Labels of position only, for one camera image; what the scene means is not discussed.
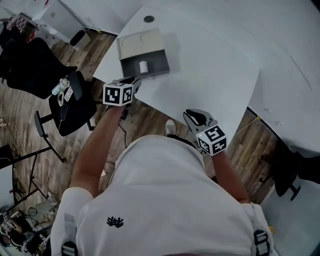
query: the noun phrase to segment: toilet paper roll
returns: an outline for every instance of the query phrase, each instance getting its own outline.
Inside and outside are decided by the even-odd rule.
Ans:
[[[148,71],[148,63],[145,60],[139,62],[139,66],[140,66],[140,73],[142,75],[148,74],[148,72],[149,72]]]

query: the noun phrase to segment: trash bin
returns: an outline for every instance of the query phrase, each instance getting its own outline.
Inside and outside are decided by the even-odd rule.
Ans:
[[[89,43],[91,39],[84,30],[80,30],[75,36],[70,40],[70,45],[77,51],[82,51]]]

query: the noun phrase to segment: white table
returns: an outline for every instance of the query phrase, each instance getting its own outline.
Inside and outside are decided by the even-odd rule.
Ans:
[[[154,22],[145,23],[152,15]],[[136,98],[185,123],[186,109],[208,111],[219,122],[228,143],[248,106],[259,67],[229,42],[184,17],[143,6],[119,37],[159,28],[170,73],[144,79]],[[114,42],[94,75],[106,83],[123,78]]]

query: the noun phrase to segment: chair backrest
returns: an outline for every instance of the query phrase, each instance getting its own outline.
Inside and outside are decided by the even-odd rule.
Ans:
[[[8,30],[7,23],[8,22],[3,23],[4,27],[0,34],[0,46],[2,49],[5,48],[5,45],[9,40],[14,40],[18,43],[24,42],[24,36],[20,33],[19,29],[14,26],[11,30]]]
[[[4,46],[3,51],[0,55],[0,77],[8,79],[9,72],[19,61],[21,56],[27,49],[25,42],[17,42],[10,39]]]
[[[63,65],[44,40],[35,38],[26,45],[25,51],[14,63],[7,85],[46,99],[60,79],[75,70],[76,66]]]

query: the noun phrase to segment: chair armrest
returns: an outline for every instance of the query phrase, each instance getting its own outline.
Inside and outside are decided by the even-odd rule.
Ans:
[[[85,79],[80,71],[72,71],[68,75],[70,86],[73,90],[73,95],[75,99],[78,101],[84,95],[83,84],[85,83]]]

